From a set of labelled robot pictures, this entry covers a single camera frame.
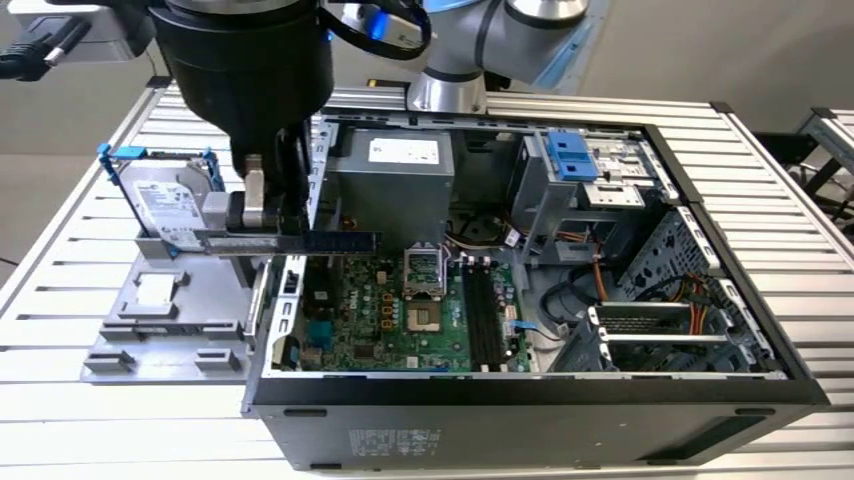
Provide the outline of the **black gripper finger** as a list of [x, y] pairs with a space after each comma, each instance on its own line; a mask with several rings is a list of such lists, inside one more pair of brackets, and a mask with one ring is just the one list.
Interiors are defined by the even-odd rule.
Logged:
[[278, 132], [230, 142], [232, 163], [244, 190], [228, 197], [225, 229], [229, 233], [277, 232], [277, 190], [273, 185]]
[[310, 121], [289, 125], [276, 138], [276, 159], [280, 166], [281, 201], [278, 231], [282, 235], [301, 236], [309, 229], [306, 201], [310, 170]]

